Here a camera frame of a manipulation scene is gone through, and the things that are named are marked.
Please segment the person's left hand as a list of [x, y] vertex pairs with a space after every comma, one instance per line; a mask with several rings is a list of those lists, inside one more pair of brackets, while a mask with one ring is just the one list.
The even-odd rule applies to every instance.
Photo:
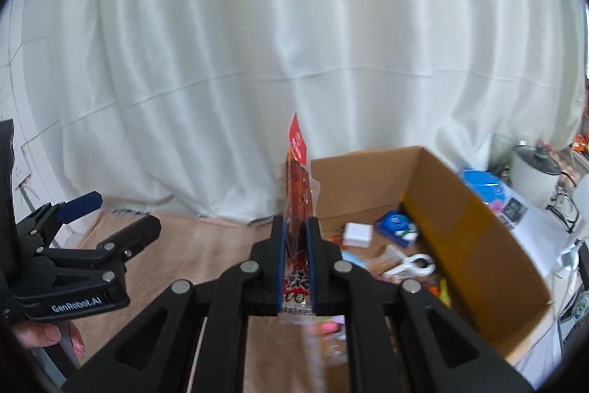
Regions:
[[[78, 358], [86, 355], [86, 345], [78, 327], [70, 322], [69, 334], [73, 350]], [[61, 340], [61, 331], [54, 324], [41, 324], [31, 321], [16, 323], [11, 327], [12, 332], [25, 349], [45, 348], [56, 345]]]

